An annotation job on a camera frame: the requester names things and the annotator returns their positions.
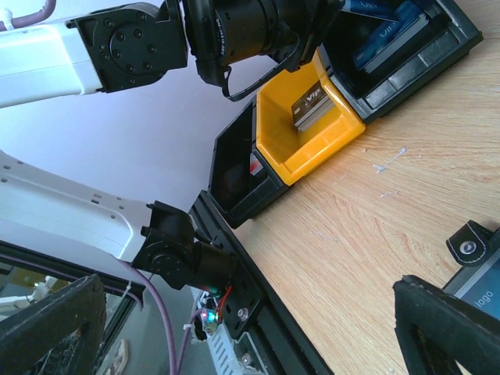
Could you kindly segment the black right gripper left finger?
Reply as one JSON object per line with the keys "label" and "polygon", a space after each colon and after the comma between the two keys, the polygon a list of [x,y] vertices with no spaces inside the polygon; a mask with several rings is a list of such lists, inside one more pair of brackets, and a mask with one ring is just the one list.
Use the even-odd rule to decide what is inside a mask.
{"label": "black right gripper left finger", "polygon": [[82,277],[1,322],[1,373],[25,374],[49,354],[48,374],[90,374],[105,321],[99,276]]}

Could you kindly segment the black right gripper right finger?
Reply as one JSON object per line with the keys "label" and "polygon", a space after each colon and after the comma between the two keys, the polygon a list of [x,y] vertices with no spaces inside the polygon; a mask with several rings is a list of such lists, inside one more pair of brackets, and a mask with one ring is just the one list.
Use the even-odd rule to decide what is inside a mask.
{"label": "black right gripper right finger", "polygon": [[499,373],[498,319],[415,275],[395,282],[393,291],[408,373]]}

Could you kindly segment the black leather card holder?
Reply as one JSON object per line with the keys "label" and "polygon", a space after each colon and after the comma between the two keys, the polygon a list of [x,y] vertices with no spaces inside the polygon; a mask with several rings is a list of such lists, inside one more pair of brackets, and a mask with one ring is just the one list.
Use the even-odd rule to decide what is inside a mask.
{"label": "black leather card holder", "polygon": [[453,296],[483,265],[499,260],[499,230],[489,230],[472,220],[455,232],[446,245],[461,266],[444,287]]}

